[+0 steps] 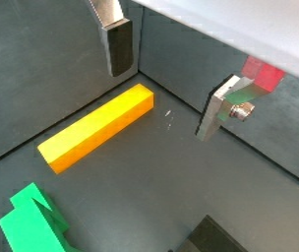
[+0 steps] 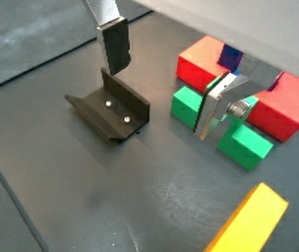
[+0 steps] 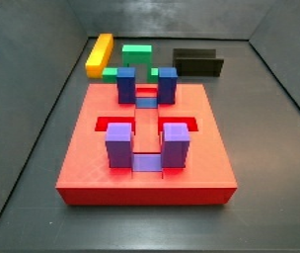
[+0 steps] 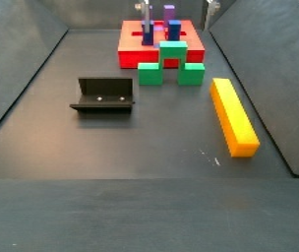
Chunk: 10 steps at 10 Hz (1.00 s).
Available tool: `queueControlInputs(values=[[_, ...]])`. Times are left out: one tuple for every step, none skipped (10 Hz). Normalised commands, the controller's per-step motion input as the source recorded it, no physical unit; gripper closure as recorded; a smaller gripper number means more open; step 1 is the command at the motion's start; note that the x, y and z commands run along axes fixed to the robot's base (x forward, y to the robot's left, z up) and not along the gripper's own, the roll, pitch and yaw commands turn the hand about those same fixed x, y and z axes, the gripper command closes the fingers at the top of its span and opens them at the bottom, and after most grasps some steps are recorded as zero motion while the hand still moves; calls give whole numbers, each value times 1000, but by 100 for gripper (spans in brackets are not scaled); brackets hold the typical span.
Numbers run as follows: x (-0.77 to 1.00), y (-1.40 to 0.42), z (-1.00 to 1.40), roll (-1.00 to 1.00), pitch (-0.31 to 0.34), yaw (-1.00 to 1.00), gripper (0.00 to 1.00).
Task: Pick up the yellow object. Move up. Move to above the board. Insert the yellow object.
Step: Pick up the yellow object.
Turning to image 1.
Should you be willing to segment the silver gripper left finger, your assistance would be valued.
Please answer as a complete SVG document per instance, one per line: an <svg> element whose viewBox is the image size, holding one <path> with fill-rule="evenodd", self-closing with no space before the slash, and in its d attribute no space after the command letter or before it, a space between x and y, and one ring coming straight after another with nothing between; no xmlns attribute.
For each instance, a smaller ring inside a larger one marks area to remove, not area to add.
<svg viewBox="0 0 299 252"><path fill-rule="evenodd" d="M118 0L86 0L101 29L109 74L121 75L132 66L132 21L124 16Z"/></svg>

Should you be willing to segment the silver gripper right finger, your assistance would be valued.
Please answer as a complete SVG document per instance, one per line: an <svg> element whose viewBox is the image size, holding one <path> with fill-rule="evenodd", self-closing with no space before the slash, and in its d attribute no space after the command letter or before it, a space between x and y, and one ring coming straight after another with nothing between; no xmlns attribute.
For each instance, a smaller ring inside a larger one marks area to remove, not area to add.
<svg viewBox="0 0 299 252"><path fill-rule="evenodd" d="M207 141L229 118L246 121L255 110L251 100L267 94L254 80L229 75L208 95L196 138Z"/></svg>

